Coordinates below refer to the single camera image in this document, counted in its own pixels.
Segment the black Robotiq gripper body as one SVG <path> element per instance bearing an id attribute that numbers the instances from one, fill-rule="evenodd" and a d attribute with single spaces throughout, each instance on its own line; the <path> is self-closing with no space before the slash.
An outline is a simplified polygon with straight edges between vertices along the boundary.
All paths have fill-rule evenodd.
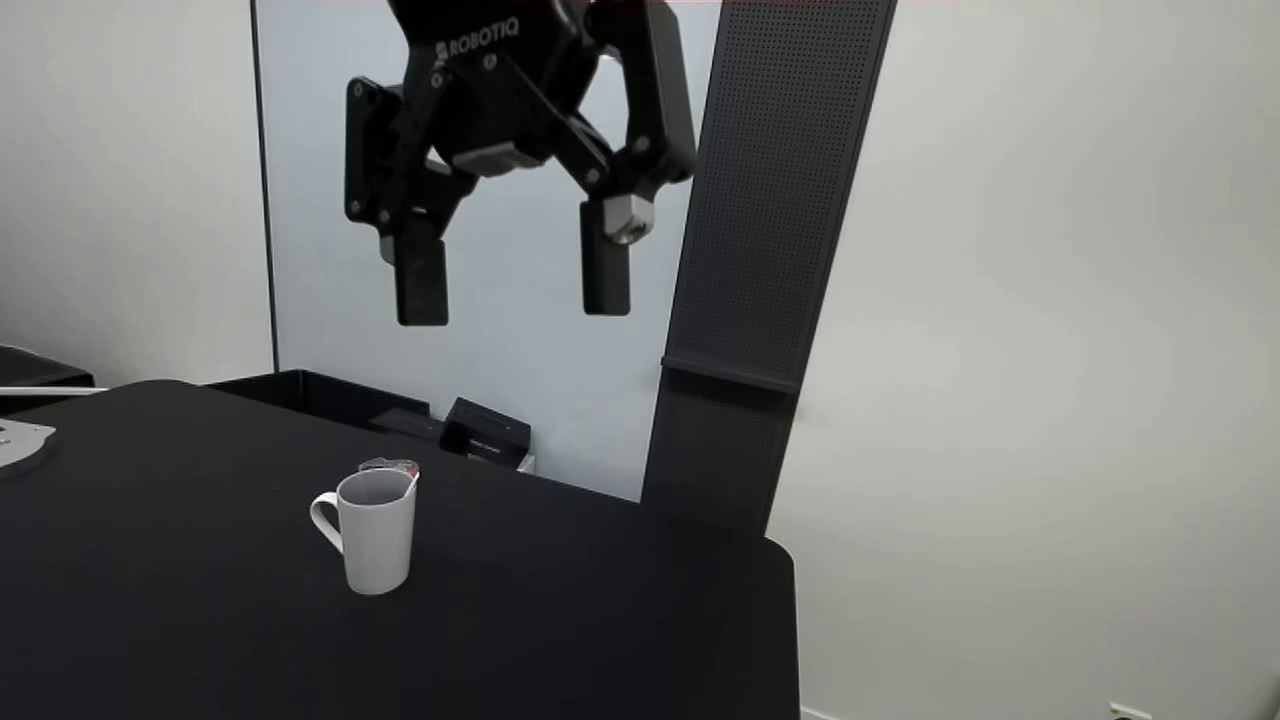
<path id="1" fill-rule="evenodd" d="M 604 0 L 387 0 L 409 69 L 394 87 L 394 167 L 505 175 L 562 162 L 607 175 L 614 152 L 579 115 L 598 79 Z"/>

